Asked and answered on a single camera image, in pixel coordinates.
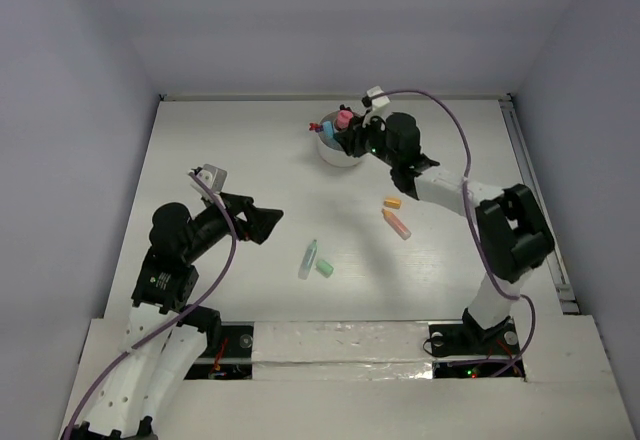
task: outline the pink object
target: pink object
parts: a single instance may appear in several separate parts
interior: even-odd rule
[[[353,112],[349,110],[340,110],[336,117],[336,128],[338,130],[344,130],[349,126],[349,122],[353,118]]]

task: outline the bolt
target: bolt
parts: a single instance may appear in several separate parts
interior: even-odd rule
[[[518,335],[516,335],[516,332],[506,332],[504,341],[507,342],[507,345],[515,346],[518,344]]]
[[[251,348],[253,345],[253,337],[249,334],[244,334],[240,337],[240,346],[242,348]]]

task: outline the white container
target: white container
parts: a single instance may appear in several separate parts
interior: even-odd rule
[[[333,123],[337,114],[338,112],[330,113],[322,119],[321,124],[324,122]],[[328,142],[323,132],[316,134],[316,145],[318,147],[320,157],[329,165],[333,165],[334,167],[353,167],[364,159],[364,157],[354,158],[348,156],[344,153],[340,145],[336,144],[335,140],[333,142]]]

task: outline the wall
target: wall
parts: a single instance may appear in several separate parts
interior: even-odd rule
[[[640,0],[573,0],[516,97],[583,311],[640,434]]]
[[[0,425],[58,428],[157,95],[109,0],[0,0]]]
[[[164,93],[504,93],[569,1],[113,0]]]

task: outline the white table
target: white table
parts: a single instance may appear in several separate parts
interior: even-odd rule
[[[417,320],[460,318],[482,278],[482,266],[464,219],[404,197],[398,216],[413,232],[404,242],[383,221],[387,195],[401,196],[389,168],[366,158],[338,169],[318,156],[309,122],[337,101],[164,102],[153,128],[105,318],[124,319],[149,247],[151,216],[167,202],[202,210],[185,172],[212,163],[229,172],[225,191],[249,195],[257,206],[285,216],[261,246],[239,245],[236,260],[206,305],[225,321]],[[450,101],[473,154],[472,177],[511,186],[521,177],[497,101]],[[451,120],[432,102],[395,100],[413,114],[425,153],[462,171],[464,151]],[[325,279],[297,270],[309,242],[335,267]],[[229,241],[196,266],[201,294],[224,264]],[[561,315],[549,269],[536,271],[524,292],[541,315]]]
[[[407,242],[396,236],[380,215],[382,199],[396,194],[381,162],[368,158],[354,169],[337,170],[319,159],[306,126],[337,103],[160,105],[105,319],[92,322],[66,418],[117,354],[149,245],[151,215],[171,201],[200,211],[185,172],[206,162],[229,171],[226,191],[281,208],[285,217],[264,245],[239,245],[228,278],[206,303],[225,321],[257,322],[255,379],[183,382],[176,407],[156,425],[161,440],[633,439],[595,325],[590,317],[562,315],[546,265],[524,288],[539,314],[536,338],[524,356],[526,383],[362,381],[385,376],[376,366],[388,364],[389,378],[397,379],[428,364],[420,349],[426,324],[344,328],[328,321],[459,318],[476,294],[482,268],[464,220],[439,207],[405,198],[398,215],[413,236]],[[498,103],[448,104],[469,136],[473,178],[505,186],[521,181]],[[462,171],[460,140],[436,105],[393,105],[416,116],[430,157]],[[297,268],[313,238],[335,273],[302,281]],[[220,242],[197,262],[195,295],[217,276],[228,246]],[[518,330],[527,331],[526,305],[516,304],[513,313]],[[384,341],[372,340],[372,328],[381,329],[376,335]],[[298,368],[291,362],[301,363]],[[363,375],[362,365],[369,364],[370,373]]]

